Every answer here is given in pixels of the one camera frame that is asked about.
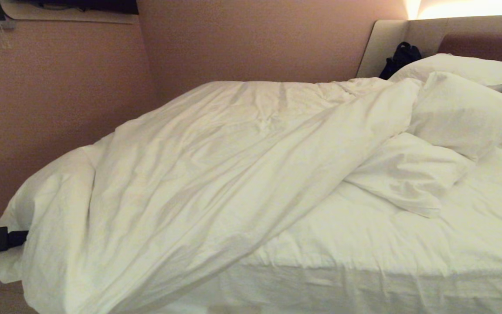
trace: mattress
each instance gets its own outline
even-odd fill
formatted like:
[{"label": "mattress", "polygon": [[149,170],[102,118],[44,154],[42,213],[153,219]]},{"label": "mattress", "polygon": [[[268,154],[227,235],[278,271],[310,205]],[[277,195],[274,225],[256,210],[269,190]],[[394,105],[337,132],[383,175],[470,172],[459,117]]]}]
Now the mattress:
[{"label": "mattress", "polygon": [[343,182],[157,313],[502,313],[502,149],[443,202],[427,219]]}]

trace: headboard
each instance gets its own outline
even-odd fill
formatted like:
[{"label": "headboard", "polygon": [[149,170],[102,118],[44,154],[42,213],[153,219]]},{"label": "headboard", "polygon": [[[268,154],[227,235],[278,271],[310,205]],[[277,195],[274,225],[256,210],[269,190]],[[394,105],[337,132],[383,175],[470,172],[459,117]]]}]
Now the headboard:
[{"label": "headboard", "polygon": [[407,41],[425,58],[437,52],[502,61],[502,16],[377,20],[356,77],[377,77],[385,59]]},{"label": "headboard", "polygon": [[502,61],[502,36],[493,34],[447,34],[438,53]]}]

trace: bedding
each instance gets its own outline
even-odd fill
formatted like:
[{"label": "bedding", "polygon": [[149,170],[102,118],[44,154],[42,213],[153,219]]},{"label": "bedding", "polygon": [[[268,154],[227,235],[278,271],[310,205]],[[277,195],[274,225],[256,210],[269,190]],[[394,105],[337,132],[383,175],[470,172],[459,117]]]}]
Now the bedding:
[{"label": "bedding", "polygon": [[159,314],[502,314],[502,149],[427,219],[343,181]]},{"label": "bedding", "polygon": [[29,178],[0,220],[30,230],[0,280],[52,314],[499,313],[498,149],[438,189],[433,219],[343,181],[404,137],[422,85],[194,89]]},{"label": "bedding", "polygon": [[433,72],[408,132],[477,161],[502,143],[502,94],[452,73]]},{"label": "bedding", "polygon": [[29,179],[0,220],[30,230],[21,251],[0,255],[0,279],[22,279],[40,312],[152,312],[315,208],[406,130],[419,89],[411,79],[197,88],[118,127],[103,152],[74,150]]},{"label": "bedding", "polygon": [[405,78],[426,81],[433,72],[456,74],[478,84],[502,92],[502,62],[479,58],[436,54],[412,62],[398,70],[389,81],[400,82]]},{"label": "bedding", "polygon": [[402,133],[383,143],[345,181],[407,211],[434,218],[441,211],[440,198],[474,166],[453,150]]}]

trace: wrinkled fabric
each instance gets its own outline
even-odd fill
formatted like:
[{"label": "wrinkled fabric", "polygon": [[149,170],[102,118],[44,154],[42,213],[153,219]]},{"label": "wrinkled fabric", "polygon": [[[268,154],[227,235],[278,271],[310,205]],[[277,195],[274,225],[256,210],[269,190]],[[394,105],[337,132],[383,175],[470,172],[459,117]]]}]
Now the wrinkled fabric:
[{"label": "wrinkled fabric", "polygon": [[0,225],[30,234],[0,255],[0,280],[42,313],[151,313],[315,208],[408,127],[419,88],[194,89],[28,179]]}]

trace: television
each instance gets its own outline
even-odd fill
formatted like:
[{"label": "television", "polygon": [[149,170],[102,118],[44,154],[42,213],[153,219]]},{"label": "television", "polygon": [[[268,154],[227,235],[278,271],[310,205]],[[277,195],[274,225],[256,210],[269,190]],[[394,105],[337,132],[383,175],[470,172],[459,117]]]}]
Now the television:
[{"label": "television", "polygon": [[48,10],[58,10],[56,6],[63,8],[79,8],[81,10],[102,10],[124,14],[139,14],[137,0],[17,0],[18,2],[30,2]]}]

